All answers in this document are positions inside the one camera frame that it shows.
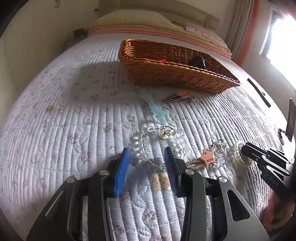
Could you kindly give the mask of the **person's right hand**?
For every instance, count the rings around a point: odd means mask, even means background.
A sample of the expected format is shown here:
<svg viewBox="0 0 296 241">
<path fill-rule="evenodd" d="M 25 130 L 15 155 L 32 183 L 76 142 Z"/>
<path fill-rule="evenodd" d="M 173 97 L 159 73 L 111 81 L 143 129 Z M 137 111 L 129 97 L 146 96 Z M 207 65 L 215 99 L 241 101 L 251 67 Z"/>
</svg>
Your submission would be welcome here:
<svg viewBox="0 0 296 241">
<path fill-rule="evenodd" d="M 292 216 L 294 208 L 294 202 L 283 201 L 273 192 L 267 206 L 263 210 L 261 223 L 268 231 L 283 227 Z"/>
</svg>

